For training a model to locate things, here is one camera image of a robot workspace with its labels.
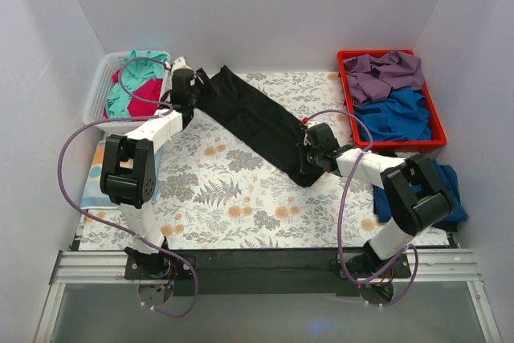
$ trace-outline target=white enclosure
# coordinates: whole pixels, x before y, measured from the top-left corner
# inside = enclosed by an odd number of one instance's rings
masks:
[[[81,126],[107,52],[152,48],[217,71],[334,71],[342,49],[411,48],[449,137],[475,250],[504,341],[514,341],[508,198],[514,163],[512,0],[0,0],[2,227],[0,341],[31,341],[58,250],[79,216],[56,163]],[[99,133],[71,147],[65,178],[79,199]]]

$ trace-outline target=red tray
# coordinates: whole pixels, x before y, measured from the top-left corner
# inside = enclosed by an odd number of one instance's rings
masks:
[[[356,56],[370,54],[375,58],[380,58],[384,54],[386,54],[389,50],[361,50],[361,51],[339,51],[337,53],[337,60],[339,62],[339,74],[343,81],[343,91],[345,93],[345,104],[348,112],[355,114],[353,110],[352,97],[350,96],[350,90],[348,85],[348,79],[346,78],[346,71],[343,61],[348,58],[354,58]],[[400,50],[406,52],[407,54],[414,54],[411,50]],[[430,98],[430,93],[428,92],[428,87],[426,83],[423,85],[423,95],[426,97],[425,108],[427,108],[431,115],[430,120],[428,121],[428,126],[432,131],[432,139],[429,141],[375,141],[373,144],[372,150],[396,150],[396,151],[419,151],[421,153],[428,152],[433,149],[440,148],[447,143],[447,137],[444,134],[443,126],[441,125],[441,121],[435,111],[434,103],[432,102],[432,98]],[[355,144],[360,147],[366,147],[369,142],[364,141],[361,138],[361,134],[357,128],[357,122],[355,120],[350,119],[350,126],[352,128],[353,139],[355,140]]]

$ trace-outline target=teal cloth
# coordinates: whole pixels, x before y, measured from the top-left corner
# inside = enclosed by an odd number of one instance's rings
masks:
[[[169,61],[169,55],[163,51],[137,50],[133,50],[124,61],[127,62],[129,59],[137,56],[148,56],[149,58]],[[164,66],[159,63],[152,62],[151,60],[137,60],[125,68],[121,80],[129,91],[135,92],[151,79],[163,79],[164,71]],[[115,84],[107,96],[107,104],[105,106],[105,111],[109,118],[130,116],[128,107],[131,99],[132,97],[121,88],[120,84]]]

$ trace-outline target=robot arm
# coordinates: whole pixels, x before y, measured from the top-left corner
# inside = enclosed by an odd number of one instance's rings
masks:
[[[161,101],[171,99],[173,111],[159,109],[156,115],[161,117],[147,120],[124,136],[111,135],[105,142],[101,191],[117,204],[130,229],[163,248],[167,248],[167,243],[150,201],[157,185],[154,155],[190,123],[198,99],[204,94],[216,93],[202,69],[195,72],[186,66],[183,58],[179,58],[172,67],[172,89],[161,98]],[[133,167],[123,167],[121,162],[129,159],[133,160]],[[135,240],[134,248],[127,247],[125,252],[154,277],[162,276],[168,267],[162,253],[157,253],[139,239]]]
[[[305,128],[300,152],[306,164],[346,177],[361,149],[340,147],[327,124],[311,123]],[[364,261],[375,271],[403,249],[421,231],[450,214],[455,204],[430,160],[421,154],[410,158],[384,157],[365,153],[355,178],[383,188],[391,208],[392,219],[364,245]],[[413,186],[421,186],[417,193]]]

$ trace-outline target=blue cloth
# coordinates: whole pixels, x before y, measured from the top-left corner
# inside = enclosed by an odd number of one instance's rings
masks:
[[[375,141],[422,141],[431,140],[428,128],[430,112],[423,107],[425,96],[412,88],[390,93],[380,102],[355,108],[355,115],[368,127]],[[359,125],[361,138],[369,141]]]
[[[457,181],[457,173],[449,165],[440,165],[436,160],[430,160],[432,165],[438,171],[444,181],[447,189],[451,193],[451,197],[455,201],[455,210],[450,213],[442,222],[462,223],[467,220],[467,213],[460,203],[459,183]],[[413,190],[417,193],[421,190],[420,186],[413,186]],[[373,186],[373,207],[375,214],[378,215],[380,223],[387,223],[391,219],[391,209],[387,201],[386,192]]]
[[[130,56],[124,59],[127,62],[129,59],[137,56],[147,56],[162,61],[168,61],[169,55],[162,51],[137,51],[133,50]],[[146,84],[149,80],[161,80],[164,78],[164,66],[160,63],[155,63],[151,60],[137,60],[129,64],[123,74],[121,80],[125,87],[135,92],[138,88]],[[107,96],[107,104],[105,111],[109,118],[120,118],[123,116],[130,116],[129,104],[132,97],[121,88],[120,84],[115,84]]]

